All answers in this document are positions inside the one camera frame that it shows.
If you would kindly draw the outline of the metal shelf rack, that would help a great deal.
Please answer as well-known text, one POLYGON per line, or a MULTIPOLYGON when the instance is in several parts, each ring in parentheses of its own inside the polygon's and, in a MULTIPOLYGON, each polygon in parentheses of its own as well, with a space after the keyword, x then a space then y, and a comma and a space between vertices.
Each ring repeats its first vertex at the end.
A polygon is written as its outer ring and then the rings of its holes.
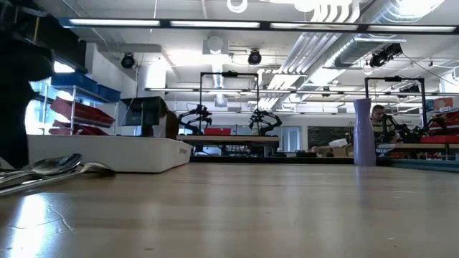
POLYGON ((114 135, 121 92, 105 85, 43 85, 35 92, 43 102, 49 132, 65 135, 114 135))

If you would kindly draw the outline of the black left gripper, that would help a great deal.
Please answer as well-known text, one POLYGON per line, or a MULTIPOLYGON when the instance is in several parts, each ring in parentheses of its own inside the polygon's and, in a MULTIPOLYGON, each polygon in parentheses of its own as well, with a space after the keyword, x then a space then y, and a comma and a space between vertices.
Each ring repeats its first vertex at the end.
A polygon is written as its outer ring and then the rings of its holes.
POLYGON ((35 96, 29 83, 51 77, 54 60, 49 48, 0 35, 0 158, 13 168, 29 164, 24 121, 35 96))

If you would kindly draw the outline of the black ceiling spotlight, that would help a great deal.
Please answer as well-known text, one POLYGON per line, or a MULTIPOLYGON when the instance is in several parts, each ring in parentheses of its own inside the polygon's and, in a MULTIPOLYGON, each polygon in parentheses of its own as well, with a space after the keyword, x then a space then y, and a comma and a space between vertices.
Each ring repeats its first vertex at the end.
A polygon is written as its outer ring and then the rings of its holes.
POLYGON ((403 53, 402 46, 399 43, 391 44, 377 52, 372 53, 369 61, 370 67, 383 67, 386 63, 403 53))

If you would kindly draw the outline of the colourful printed box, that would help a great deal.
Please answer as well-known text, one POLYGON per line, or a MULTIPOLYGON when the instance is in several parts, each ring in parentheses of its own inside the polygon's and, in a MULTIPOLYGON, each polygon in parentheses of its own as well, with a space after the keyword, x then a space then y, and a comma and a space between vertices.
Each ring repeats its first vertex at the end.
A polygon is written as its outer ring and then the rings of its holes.
POLYGON ((444 109, 449 109, 454 106, 453 97, 442 97, 437 99, 426 100, 427 111, 441 111, 444 109))

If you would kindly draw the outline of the red storage bin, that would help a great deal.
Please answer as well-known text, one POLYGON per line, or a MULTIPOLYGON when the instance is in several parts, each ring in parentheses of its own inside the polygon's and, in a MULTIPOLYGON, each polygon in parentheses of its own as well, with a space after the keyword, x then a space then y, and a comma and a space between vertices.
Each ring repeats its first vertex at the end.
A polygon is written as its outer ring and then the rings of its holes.
POLYGON ((73 103, 73 101, 64 100, 60 97, 55 98, 51 104, 51 109, 68 120, 71 120, 71 118, 74 118, 74 120, 82 118, 83 120, 104 123, 109 127, 115 122, 114 118, 100 109, 83 105, 78 102, 73 103))
POLYGON ((75 123, 71 128, 71 123, 64 123, 55 120, 49 129, 51 135, 107 135, 99 128, 75 123))

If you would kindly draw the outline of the red machine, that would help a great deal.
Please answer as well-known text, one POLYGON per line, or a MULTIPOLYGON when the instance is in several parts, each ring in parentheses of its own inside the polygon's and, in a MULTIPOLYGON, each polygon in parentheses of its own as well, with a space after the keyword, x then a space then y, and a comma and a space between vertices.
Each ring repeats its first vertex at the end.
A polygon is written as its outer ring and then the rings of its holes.
POLYGON ((428 127, 432 135, 459 135, 459 111, 433 115, 428 127))

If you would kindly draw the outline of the black computer monitor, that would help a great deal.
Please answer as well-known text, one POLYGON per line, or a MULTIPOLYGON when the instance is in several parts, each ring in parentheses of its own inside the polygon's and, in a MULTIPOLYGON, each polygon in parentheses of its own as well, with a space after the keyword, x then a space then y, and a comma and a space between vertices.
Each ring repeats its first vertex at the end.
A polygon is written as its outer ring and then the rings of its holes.
POLYGON ((162 101, 159 96, 121 99, 126 108, 120 111, 119 125, 140 127, 141 137, 153 137, 153 127, 159 125, 162 114, 162 101))

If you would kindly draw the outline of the blue storage bin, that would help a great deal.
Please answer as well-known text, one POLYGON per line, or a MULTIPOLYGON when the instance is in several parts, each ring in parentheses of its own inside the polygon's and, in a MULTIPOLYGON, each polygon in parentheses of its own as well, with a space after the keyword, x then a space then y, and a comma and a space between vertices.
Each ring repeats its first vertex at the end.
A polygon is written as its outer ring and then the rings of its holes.
POLYGON ((56 73, 51 77, 53 86, 77 86, 92 93, 98 92, 96 81, 79 72, 56 73))
POLYGON ((107 102, 117 102, 121 97, 121 92, 105 85, 98 85, 98 95, 107 100, 107 102))

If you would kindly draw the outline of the lilac vase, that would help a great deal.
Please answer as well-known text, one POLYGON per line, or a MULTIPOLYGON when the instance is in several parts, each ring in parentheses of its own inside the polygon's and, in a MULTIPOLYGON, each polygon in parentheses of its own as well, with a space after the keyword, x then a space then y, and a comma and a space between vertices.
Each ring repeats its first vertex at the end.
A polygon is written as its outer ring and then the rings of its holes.
POLYGON ((376 149, 374 131, 370 119, 371 100, 369 98, 354 101, 356 122, 354 127, 354 164, 356 166, 375 166, 376 149))

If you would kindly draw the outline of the long ceiling light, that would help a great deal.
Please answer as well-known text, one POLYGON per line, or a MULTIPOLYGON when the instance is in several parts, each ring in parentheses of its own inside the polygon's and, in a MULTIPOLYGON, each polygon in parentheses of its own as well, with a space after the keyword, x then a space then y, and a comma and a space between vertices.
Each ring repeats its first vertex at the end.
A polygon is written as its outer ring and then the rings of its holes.
POLYGON ((63 27, 158 27, 160 21, 144 19, 60 18, 63 27))
POLYGON ((258 22, 243 21, 170 21, 172 27, 259 28, 258 22))
POLYGON ((435 32, 435 33, 451 33, 454 32, 457 27, 453 26, 408 26, 408 25, 370 25, 368 26, 368 32, 435 32))

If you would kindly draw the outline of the red tray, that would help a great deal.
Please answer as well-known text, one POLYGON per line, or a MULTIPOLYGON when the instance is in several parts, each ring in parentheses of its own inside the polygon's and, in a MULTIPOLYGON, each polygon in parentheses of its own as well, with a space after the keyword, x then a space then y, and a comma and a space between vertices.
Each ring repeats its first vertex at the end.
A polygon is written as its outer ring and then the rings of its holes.
POLYGON ((435 135, 420 139, 420 143, 459 144, 459 135, 435 135))

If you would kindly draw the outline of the white plastic cutlery tray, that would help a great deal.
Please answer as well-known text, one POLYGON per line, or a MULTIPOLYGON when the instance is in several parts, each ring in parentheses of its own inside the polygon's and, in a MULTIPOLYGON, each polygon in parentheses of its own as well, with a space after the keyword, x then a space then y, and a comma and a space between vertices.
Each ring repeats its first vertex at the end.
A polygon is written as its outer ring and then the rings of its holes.
POLYGON ((67 156, 107 165, 120 173, 162 173, 187 164, 191 146, 168 138, 93 135, 28 135, 32 163, 67 156))

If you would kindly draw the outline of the silver ventilation duct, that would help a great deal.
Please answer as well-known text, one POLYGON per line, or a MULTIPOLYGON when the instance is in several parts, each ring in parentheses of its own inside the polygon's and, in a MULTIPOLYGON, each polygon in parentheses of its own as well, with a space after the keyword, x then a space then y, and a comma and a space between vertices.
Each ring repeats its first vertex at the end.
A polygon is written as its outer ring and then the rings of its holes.
POLYGON ((406 41, 406 37, 402 35, 357 34, 333 59, 333 64, 338 68, 351 67, 370 52, 379 51, 391 44, 401 44, 406 41))

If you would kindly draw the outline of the wooden background table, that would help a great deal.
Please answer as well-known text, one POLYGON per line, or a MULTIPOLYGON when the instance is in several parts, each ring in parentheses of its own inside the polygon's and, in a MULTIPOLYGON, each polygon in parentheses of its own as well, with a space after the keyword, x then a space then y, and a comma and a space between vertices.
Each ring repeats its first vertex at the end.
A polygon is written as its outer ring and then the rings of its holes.
POLYGON ((416 148, 416 149, 456 149, 459 150, 459 144, 449 143, 380 143, 376 149, 396 149, 396 148, 416 148))

